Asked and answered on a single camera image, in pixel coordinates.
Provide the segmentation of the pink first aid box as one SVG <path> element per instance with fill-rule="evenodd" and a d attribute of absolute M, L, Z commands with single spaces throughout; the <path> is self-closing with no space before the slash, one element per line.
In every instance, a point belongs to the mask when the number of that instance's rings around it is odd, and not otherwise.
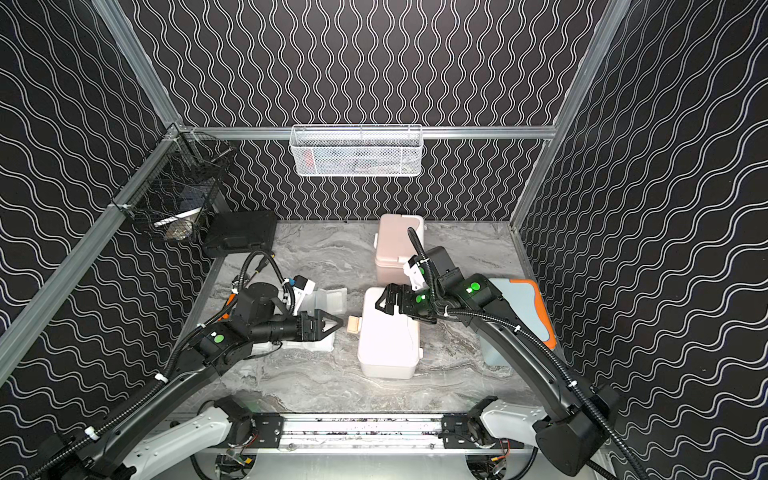
<path fill-rule="evenodd" d="M 374 258 L 379 286 L 410 283 L 404 266 L 416 251 L 408 236 L 409 228 L 413 228 L 424 242 L 425 222 L 421 216 L 384 214 L 380 218 Z"/>

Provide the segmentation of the white first aid box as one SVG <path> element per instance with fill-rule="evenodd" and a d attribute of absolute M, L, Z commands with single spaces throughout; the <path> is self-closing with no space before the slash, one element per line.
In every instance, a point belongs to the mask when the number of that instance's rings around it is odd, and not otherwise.
<path fill-rule="evenodd" d="M 407 380 L 423 358 L 420 323 L 402 313 L 390 315 L 376 309 L 383 293 L 383 287 L 365 292 L 357 358 L 366 377 Z"/>

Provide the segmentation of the light blue first aid box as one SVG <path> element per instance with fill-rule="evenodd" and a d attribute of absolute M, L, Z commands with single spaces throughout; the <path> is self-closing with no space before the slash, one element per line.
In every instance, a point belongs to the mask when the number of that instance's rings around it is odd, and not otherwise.
<path fill-rule="evenodd" d="M 473 295 L 480 292 L 487 303 L 483 311 L 501 318 L 512 314 L 537 336 L 550 350 L 557 339 L 538 284 L 527 279 L 488 278 L 472 281 L 467 287 Z"/>

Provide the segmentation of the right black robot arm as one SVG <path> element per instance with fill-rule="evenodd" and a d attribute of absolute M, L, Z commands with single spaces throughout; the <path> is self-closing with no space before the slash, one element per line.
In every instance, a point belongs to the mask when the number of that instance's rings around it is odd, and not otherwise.
<path fill-rule="evenodd" d="M 606 479 L 611 473 L 593 457 L 610 441 L 638 478 L 648 478 L 615 428 L 617 392 L 609 386 L 598 388 L 576 374 L 524 324 L 489 278 L 464 277 L 442 248 L 425 250 L 414 228 L 408 228 L 407 235 L 415 254 L 406 264 L 426 286 L 413 290 L 390 283 L 377 300 L 377 309 L 426 323 L 463 324 L 497 350 L 543 406 L 540 413 L 512 419 L 501 400 L 486 398 L 468 416 L 468 440 L 479 446 L 504 440 L 527 444 L 567 476 L 590 467 Z"/>

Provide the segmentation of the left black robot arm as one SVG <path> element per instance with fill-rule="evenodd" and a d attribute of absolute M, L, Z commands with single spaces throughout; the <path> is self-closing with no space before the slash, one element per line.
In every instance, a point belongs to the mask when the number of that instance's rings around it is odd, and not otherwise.
<path fill-rule="evenodd" d="M 173 428 L 169 439 L 152 438 L 149 452 L 140 446 L 193 394 L 254 358 L 254 345 L 279 349 L 286 342 L 320 342 L 345 326 L 345 320 L 322 309 L 299 310 L 294 279 L 278 275 L 278 285 L 249 283 L 248 269 L 255 258 L 279 272 L 271 252 L 250 252 L 233 299 L 179 340 L 165 368 L 128 402 L 77 437 L 56 435 L 46 441 L 38 451 L 44 461 L 28 478 L 151 478 L 160 467 L 224 441 L 245 446 L 254 442 L 257 430 L 251 413 L 237 401 L 224 399 Z"/>

